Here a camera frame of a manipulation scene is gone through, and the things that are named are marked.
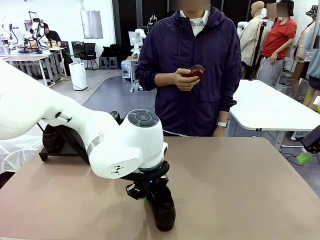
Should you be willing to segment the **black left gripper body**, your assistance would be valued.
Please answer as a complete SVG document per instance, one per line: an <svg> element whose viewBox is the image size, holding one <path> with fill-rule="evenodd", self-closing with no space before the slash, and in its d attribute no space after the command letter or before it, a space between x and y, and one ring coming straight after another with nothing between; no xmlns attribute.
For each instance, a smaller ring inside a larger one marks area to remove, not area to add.
<svg viewBox="0 0 320 240"><path fill-rule="evenodd" d="M132 184L125 187L125 190L129 197L135 200L142 200L148 194L155 192L160 187L166 186L168 182L169 179L166 175L155 179L134 180Z"/></svg>

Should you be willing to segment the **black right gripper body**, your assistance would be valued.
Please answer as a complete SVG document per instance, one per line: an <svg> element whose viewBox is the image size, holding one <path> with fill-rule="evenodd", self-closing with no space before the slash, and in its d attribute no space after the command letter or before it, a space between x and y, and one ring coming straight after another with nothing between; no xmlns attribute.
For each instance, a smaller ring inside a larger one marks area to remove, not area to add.
<svg viewBox="0 0 320 240"><path fill-rule="evenodd" d="M311 154L320 152L320 125L307 134L301 141L304 149Z"/></svg>

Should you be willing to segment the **person's right hand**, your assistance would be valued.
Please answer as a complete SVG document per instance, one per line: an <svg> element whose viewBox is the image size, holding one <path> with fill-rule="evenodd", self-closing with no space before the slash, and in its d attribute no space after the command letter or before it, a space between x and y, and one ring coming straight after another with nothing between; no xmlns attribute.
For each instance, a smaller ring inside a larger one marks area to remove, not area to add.
<svg viewBox="0 0 320 240"><path fill-rule="evenodd" d="M189 76L190 69L178 68L175 72L169 74L170 84L175 85L179 90L189 92L200 81L198 76Z"/></svg>

